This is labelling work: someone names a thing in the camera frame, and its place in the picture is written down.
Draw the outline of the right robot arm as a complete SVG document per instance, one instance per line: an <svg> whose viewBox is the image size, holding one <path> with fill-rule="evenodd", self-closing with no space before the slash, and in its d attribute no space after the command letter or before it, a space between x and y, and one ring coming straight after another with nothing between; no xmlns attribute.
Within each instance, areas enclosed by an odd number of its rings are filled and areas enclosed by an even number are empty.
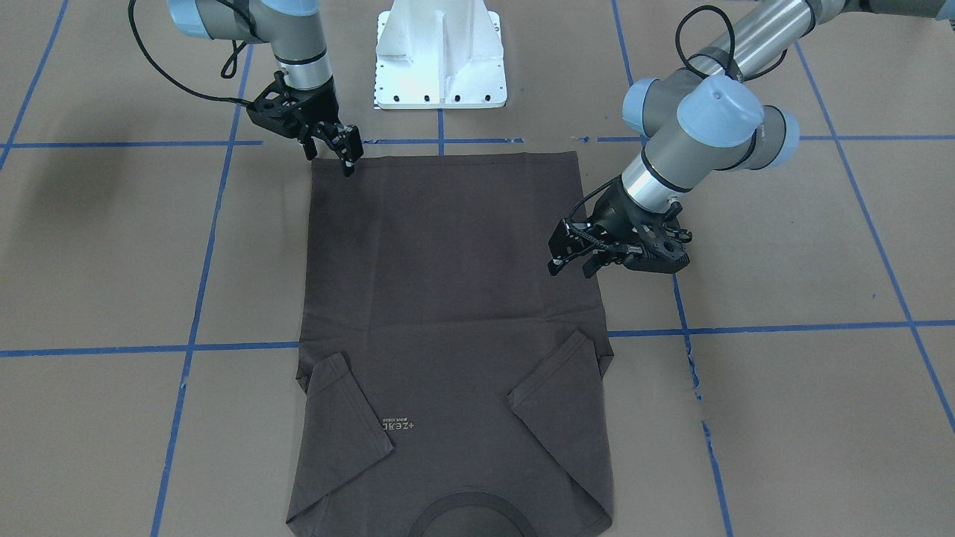
<svg viewBox="0 0 955 537"><path fill-rule="evenodd" d="M339 119L339 102L317 1L169 1L181 33L202 40L267 44L277 71L253 101L245 103L253 123L296 139L307 160L321 140L341 162L346 177L363 156L360 132Z"/></svg>

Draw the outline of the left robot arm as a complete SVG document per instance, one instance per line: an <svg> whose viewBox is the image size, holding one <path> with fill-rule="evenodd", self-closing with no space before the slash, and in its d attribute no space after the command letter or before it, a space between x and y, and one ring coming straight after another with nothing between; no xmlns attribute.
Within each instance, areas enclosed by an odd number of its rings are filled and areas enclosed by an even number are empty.
<svg viewBox="0 0 955 537"><path fill-rule="evenodd" d="M738 22L709 6L726 33L687 55L668 78L636 81L624 97L624 123L647 142L623 172L598 187L593 211L569 214L549 240L558 274L586 257L583 274L604 266L676 273L689 264L692 232L679 224L682 198L713 171L780 166L797 150L798 120L764 105L746 83L777 68L786 51L842 13L952 20L951 1L761 1Z"/></svg>

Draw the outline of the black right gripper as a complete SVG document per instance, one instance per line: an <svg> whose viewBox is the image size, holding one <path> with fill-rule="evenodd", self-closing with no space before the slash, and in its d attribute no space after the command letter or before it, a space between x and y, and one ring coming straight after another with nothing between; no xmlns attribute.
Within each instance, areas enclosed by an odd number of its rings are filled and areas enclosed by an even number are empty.
<svg viewBox="0 0 955 537"><path fill-rule="evenodd" d="M342 125L334 78L314 89L297 89L286 81L283 71L253 100L246 112L254 125L290 139L297 139L307 162L317 157L314 137L323 140L341 162L345 177L355 173L355 164L364 155L362 137L356 125Z"/></svg>

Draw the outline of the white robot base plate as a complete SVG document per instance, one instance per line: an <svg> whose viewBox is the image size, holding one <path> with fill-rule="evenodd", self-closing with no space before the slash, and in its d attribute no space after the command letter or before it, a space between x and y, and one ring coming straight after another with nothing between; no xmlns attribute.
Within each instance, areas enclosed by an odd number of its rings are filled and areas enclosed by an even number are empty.
<svg viewBox="0 0 955 537"><path fill-rule="evenodd" d="M483 1L395 1L376 24L373 105L494 109L508 99L501 17Z"/></svg>

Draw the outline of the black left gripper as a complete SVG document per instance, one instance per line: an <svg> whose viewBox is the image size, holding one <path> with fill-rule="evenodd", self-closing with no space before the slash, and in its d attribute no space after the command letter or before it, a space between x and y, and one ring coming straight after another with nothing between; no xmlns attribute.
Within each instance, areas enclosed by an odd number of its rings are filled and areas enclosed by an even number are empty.
<svg viewBox="0 0 955 537"><path fill-rule="evenodd" d="M692 241L692 232L680 227L676 215L681 210L679 201L663 214L644 210L631 200L623 180L615 178L601 190L586 222L564 217L556 225L548 240L548 272L556 276L564 266L586 254L592 254L582 266L587 279L610 265L630 271L682 271L690 262L685 244Z"/></svg>

